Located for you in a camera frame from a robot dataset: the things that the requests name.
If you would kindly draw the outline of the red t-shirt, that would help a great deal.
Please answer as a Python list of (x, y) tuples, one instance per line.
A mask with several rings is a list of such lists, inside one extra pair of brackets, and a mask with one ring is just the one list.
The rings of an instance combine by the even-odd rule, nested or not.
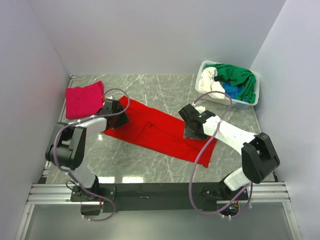
[(134, 99), (125, 113), (129, 122), (105, 135), (192, 163), (209, 139), (184, 138), (183, 120)]

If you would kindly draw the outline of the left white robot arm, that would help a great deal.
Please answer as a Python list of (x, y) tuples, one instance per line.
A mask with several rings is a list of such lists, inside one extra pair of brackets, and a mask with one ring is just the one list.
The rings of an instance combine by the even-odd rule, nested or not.
[(88, 201), (100, 195), (100, 183), (83, 163), (88, 137), (106, 130), (117, 129), (130, 120), (119, 100), (107, 99), (102, 108), (79, 122), (58, 122), (45, 151), (45, 159), (72, 176)]

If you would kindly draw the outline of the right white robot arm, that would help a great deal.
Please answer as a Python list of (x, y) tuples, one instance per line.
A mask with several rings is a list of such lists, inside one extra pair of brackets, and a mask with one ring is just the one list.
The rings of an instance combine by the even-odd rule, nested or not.
[(188, 104), (178, 113), (185, 123), (186, 138), (203, 140), (214, 136), (241, 156), (242, 166), (221, 181), (219, 193), (222, 198), (232, 199), (239, 188), (249, 183), (261, 183), (279, 167), (280, 159), (271, 138), (266, 133), (255, 134), (242, 130), (203, 106), (196, 108)]

